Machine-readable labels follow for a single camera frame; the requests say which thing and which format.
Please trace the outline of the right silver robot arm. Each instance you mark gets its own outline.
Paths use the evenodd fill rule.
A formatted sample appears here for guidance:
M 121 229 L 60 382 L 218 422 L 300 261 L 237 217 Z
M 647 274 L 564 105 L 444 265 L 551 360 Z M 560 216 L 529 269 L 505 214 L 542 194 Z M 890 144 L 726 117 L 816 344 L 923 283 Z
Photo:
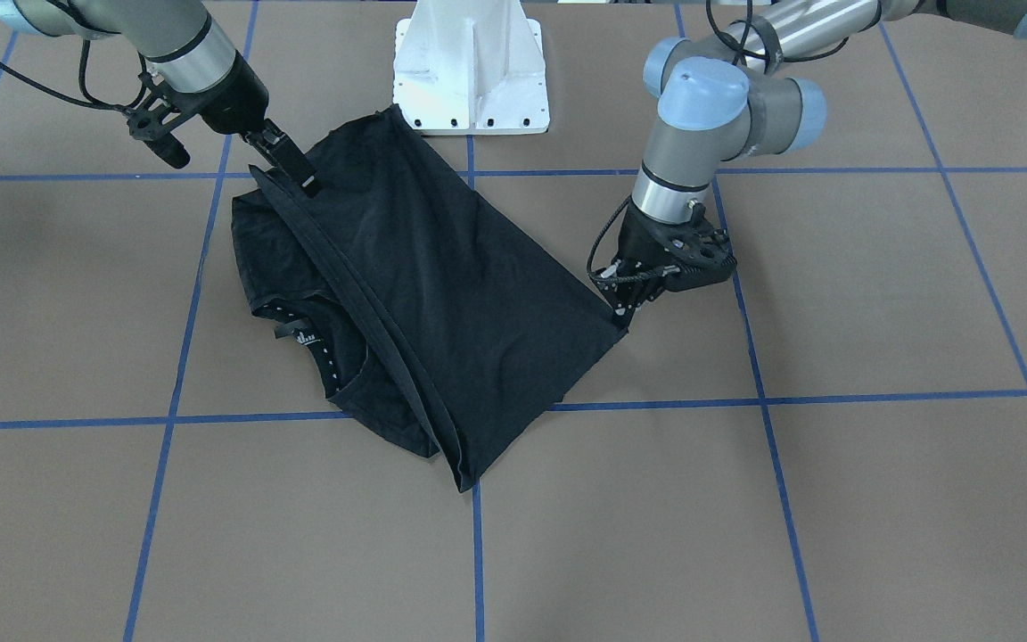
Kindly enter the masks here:
M 121 113 L 131 137 L 172 168 L 189 163 L 174 131 L 197 117 L 215 133 L 240 136 L 306 195 L 318 194 L 316 169 L 267 117 L 267 88 L 201 1 L 0 1 L 0 21 L 18 33 L 80 37 L 81 99 L 48 86 L 40 91 Z M 107 103 L 86 90 L 91 42 L 116 36 L 130 42 L 142 65 L 142 89 L 130 104 Z

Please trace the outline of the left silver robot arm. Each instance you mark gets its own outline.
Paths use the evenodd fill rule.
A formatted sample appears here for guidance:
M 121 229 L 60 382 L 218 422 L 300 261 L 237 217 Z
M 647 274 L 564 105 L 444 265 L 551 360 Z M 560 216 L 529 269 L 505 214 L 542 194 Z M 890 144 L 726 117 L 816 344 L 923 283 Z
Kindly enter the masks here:
M 791 62 L 838 53 L 853 34 L 929 13 L 1027 39 L 1027 1 L 778 1 L 715 28 L 705 39 L 665 39 L 645 60 L 657 115 L 608 267 L 591 282 L 627 328 L 665 292 L 725 282 L 736 269 L 726 230 L 705 217 L 720 164 L 803 149 L 827 119 L 815 82 L 782 78 Z

